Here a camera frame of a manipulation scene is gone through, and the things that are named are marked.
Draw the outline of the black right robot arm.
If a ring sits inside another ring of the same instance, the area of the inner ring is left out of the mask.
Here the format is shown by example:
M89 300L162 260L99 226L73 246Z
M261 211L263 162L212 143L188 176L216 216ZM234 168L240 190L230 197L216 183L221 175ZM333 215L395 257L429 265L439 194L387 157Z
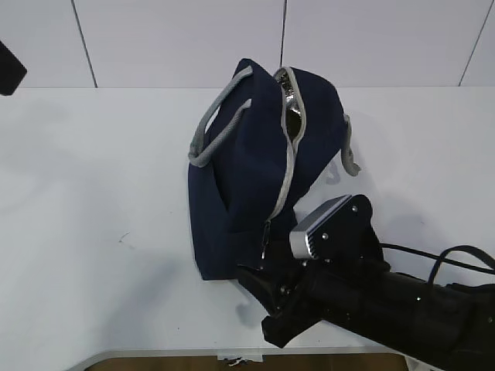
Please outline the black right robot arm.
M435 282L394 272L371 225L370 200L324 202L280 243L268 265L239 267L238 282L262 304L267 342L284 347L328 322L440 370L494 368L494 286Z

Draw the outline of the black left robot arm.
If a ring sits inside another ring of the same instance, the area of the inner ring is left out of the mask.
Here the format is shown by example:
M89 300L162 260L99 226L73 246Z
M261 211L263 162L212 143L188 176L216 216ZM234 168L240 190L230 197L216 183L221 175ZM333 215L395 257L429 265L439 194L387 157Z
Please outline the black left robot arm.
M24 65L3 42L0 42L0 94L13 95L26 74L27 69Z

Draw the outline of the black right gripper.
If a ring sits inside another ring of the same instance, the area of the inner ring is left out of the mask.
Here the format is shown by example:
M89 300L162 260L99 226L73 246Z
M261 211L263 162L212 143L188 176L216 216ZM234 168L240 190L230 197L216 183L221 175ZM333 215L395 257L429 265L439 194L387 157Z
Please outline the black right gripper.
M389 265L371 226L370 200L351 199L316 230L315 260L295 259L289 240L273 240L266 267L237 266L238 283L269 314L265 340L279 348L325 321L359 333L364 329L364 289Z

